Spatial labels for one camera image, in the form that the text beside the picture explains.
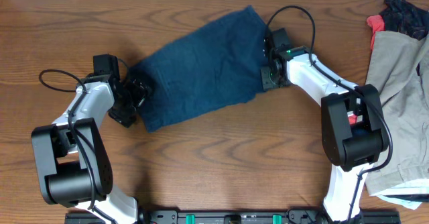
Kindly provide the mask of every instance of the table surface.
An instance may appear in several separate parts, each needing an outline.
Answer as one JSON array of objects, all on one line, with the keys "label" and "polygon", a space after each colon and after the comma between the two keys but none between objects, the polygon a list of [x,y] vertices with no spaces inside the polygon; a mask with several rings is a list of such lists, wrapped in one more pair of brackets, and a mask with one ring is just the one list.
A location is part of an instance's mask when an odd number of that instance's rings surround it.
[{"label": "table surface", "polygon": [[[429,0],[408,0],[429,9]],[[232,11],[252,5],[264,20],[284,5],[307,8],[316,21],[315,52],[342,77],[363,84],[371,51],[366,19],[383,0],[2,0],[0,3],[0,223],[63,223],[70,209],[40,194],[30,133],[50,124],[74,98],[43,87],[38,74],[59,68],[84,77],[92,56],[129,64]],[[310,43],[310,22],[291,10],[296,44]],[[50,82],[72,87],[52,75]],[[321,204],[330,163],[321,144],[320,108],[298,87],[259,94],[148,134],[106,117],[100,129],[115,183],[147,208],[288,209]],[[404,223],[429,222],[417,211],[369,197],[363,209],[397,209]]]}]

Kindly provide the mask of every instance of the folded clothing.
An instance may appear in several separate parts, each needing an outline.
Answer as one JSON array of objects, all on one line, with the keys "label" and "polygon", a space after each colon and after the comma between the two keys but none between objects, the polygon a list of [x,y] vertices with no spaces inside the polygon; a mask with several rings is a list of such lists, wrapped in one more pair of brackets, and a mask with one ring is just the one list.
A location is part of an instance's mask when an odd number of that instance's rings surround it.
[{"label": "folded clothing", "polygon": [[130,69],[153,80],[138,109],[146,129],[179,123],[263,92],[265,24],[251,6],[210,22]]}]

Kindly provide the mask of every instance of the black cable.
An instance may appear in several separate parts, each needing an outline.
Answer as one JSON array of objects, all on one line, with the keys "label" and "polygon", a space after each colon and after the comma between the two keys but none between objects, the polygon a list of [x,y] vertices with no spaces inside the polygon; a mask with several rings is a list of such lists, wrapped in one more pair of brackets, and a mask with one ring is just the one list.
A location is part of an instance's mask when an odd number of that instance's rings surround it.
[{"label": "black cable", "polygon": [[128,66],[128,64],[127,63],[125,63],[125,61],[124,60],[122,60],[122,59],[120,59],[120,58],[118,58],[118,61],[120,61],[125,67],[126,67],[126,69],[127,69],[127,74],[125,75],[125,78],[122,80],[122,84],[124,85],[125,84],[125,82],[127,81],[127,79],[128,78],[130,78],[129,77],[129,75],[131,74],[130,73],[130,71],[129,71],[129,66]]},{"label": "black cable", "polygon": [[104,219],[106,219],[106,220],[110,221],[110,223],[111,223],[111,224],[115,224],[115,223],[116,223],[116,222],[115,222],[115,220],[114,220],[112,217],[110,217],[110,216],[108,216],[106,213],[104,213],[104,212],[102,212],[102,211],[98,210],[96,207],[94,207],[94,208],[93,208],[93,211],[94,211],[95,213],[99,214],[102,218],[104,218]]},{"label": "black cable", "polygon": [[74,129],[76,131],[76,133],[78,134],[78,136],[83,139],[83,141],[87,144],[87,146],[91,149],[91,151],[93,153],[95,153],[94,147],[93,145],[89,142],[89,140],[85,137],[85,135],[83,135],[83,133],[79,132],[79,130]]},{"label": "black cable", "polygon": [[273,66],[272,61],[273,61],[273,53],[274,53],[275,48],[271,48],[269,49],[268,52],[268,62]]},{"label": "black cable", "polygon": [[87,89],[85,84],[83,84],[83,82],[77,77],[74,76],[73,74],[63,71],[63,70],[56,70],[56,69],[46,69],[41,71],[41,73],[39,74],[39,81],[45,86],[48,87],[49,89],[55,90],[55,91],[62,91],[62,92],[74,92],[72,90],[64,90],[64,89],[58,89],[56,87],[51,87],[50,85],[47,85],[44,81],[43,81],[43,74],[47,73],[47,72],[57,72],[57,73],[61,73],[61,74],[65,74],[67,76],[72,77],[74,80],[76,80],[78,82],[78,84],[82,87],[82,94],[79,96],[79,98],[76,100],[76,102],[73,104],[72,108],[70,110],[68,110],[68,128],[72,134],[72,137],[74,138],[76,145],[78,146],[78,149],[80,150],[80,153],[82,154],[83,160],[86,164],[86,168],[88,170],[89,176],[90,176],[90,183],[91,183],[91,201],[90,201],[90,205],[88,207],[88,210],[92,210],[94,208],[94,204],[95,204],[95,193],[96,193],[96,188],[95,188],[95,178],[94,178],[94,172],[93,172],[93,168],[91,167],[91,164],[89,162],[88,156],[85,152],[85,149],[83,148],[82,143],[80,142],[80,139],[76,133],[76,130],[74,129],[74,124],[72,122],[73,116],[74,116],[74,112],[76,111],[76,108],[79,106],[79,104],[82,102],[82,100],[84,99],[85,95],[87,94]]},{"label": "black cable", "polygon": [[312,54],[313,54],[313,47],[314,47],[314,39],[316,38],[316,24],[314,23],[313,17],[310,15],[310,13],[309,13],[308,11],[306,11],[304,8],[299,7],[299,6],[296,6],[296,5],[289,5],[289,6],[285,6],[285,7],[281,8],[281,9],[277,10],[277,11],[276,11],[272,16],[271,16],[271,18],[270,18],[270,19],[269,19],[269,21],[268,21],[265,34],[266,34],[266,35],[268,35],[268,34],[269,34],[269,25],[270,25],[270,23],[272,22],[273,18],[274,18],[278,13],[280,13],[281,11],[283,11],[283,10],[285,10],[285,9],[289,9],[289,8],[294,8],[294,9],[299,9],[299,10],[301,10],[302,12],[304,12],[304,13],[308,16],[308,18],[309,18],[309,19],[310,19],[310,21],[311,21],[313,34],[312,34],[312,39],[311,39],[311,47],[310,47],[310,50],[309,50],[309,53],[308,53],[308,59],[310,60],[311,65],[312,65],[313,67],[315,67],[315,69],[317,69],[317,71],[319,71],[320,73],[322,73],[322,74],[323,74],[325,77],[327,77],[329,80],[331,80],[331,81],[335,82],[338,86],[340,86],[340,87],[342,87],[342,88],[344,88],[344,89],[348,90],[350,93],[354,94],[354,96],[356,96],[357,98],[359,98],[360,100],[362,100],[362,102],[363,102],[364,104],[366,104],[366,106],[368,106],[368,107],[372,110],[372,112],[374,112],[374,113],[375,113],[375,115],[377,116],[377,118],[380,120],[380,122],[381,122],[381,124],[382,124],[383,128],[384,128],[384,129],[386,130],[386,132],[387,132],[389,151],[388,151],[388,153],[387,153],[387,158],[386,158],[386,160],[385,160],[382,164],[380,164],[380,165],[378,165],[378,166],[376,166],[376,167],[373,167],[373,168],[370,168],[370,169],[367,169],[367,170],[362,170],[362,171],[357,175],[357,183],[356,183],[355,191],[354,191],[354,193],[353,193],[353,198],[352,198],[352,201],[351,201],[351,204],[350,204],[349,214],[348,214],[348,217],[347,217],[347,221],[350,221],[350,220],[351,220],[351,213],[353,212],[353,206],[354,206],[354,204],[355,204],[356,197],[357,197],[357,192],[358,192],[358,190],[359,190],[359,185],[360,185],[360,183],[361,183],[361,181],[362,181],[362,179],[363,179],[362,175],[364,175],[364,174],[366,174],[366,173],[370,173],[370,172],[372,172],[372,171],[376,171],[376,170],[380,170],[380,169],[384,168],[385,166],[387,166],[387,165],[389,164],[389,162],[390,162],[390,160],[391,160],[391,157],[392,157],[392,154],[393,154],[393,142],[392,142],[392,138],[391,138],[390,130],[389,130],[388,126],[387,126],[387,123],[385,122],[385,120],[384,120],[384,118],[383,118],[383,115],[382,115],[382,114],[377,110],[377,108],[376,108],[376,107],[375,107],[371,102],[367,101],[367,100],[366,100],[366,98],[365,98],[362,94],[358,93],[355,89],[352,89],[351,87],[348,87],[348,86],[344,85],[343,83],[341,83],[341,79],[334,79],[333,77],[331,77],[329,74],[327,74],[325,71],[323,71],[323,70],[322,70],[322,69],[321,69],[321,68],[316,64],[316,61],[313,61]]},{"label": "black cable", "polygon": [[46,84],[46,83],[43,81],[42,76],[43,76],[45,73],[47,73],[47,72],[57,72],[57,73],[65,74],[65,75],[67,75],[67,76],[69,76],[69,77],[73,78],[74,80],[77,80],[77,82],[79,82],[79,84],[81,84],[81,85],[82,85],[82,81],[81,81],[79,78],[77,78],[76,76],[74,76],[73,74],[71,74],[71,73],[68,73],[68,72],[63,71],[63,70],[46,69],[46,70],[43,70],[43,71],[41,71],[41,72],[39,73],[39,81],[40,81],[40,83],[41,83],[42,85],[44,85],[45,87],[48,87],[49,89],[52,89],[52,90],[55,90],[55,91],[64,92],[64,93],[74,93],[74,92],[76,91],[76,90],[58,89],[58,88],[56,88],[56,87],[51,87],[50,85]]}]

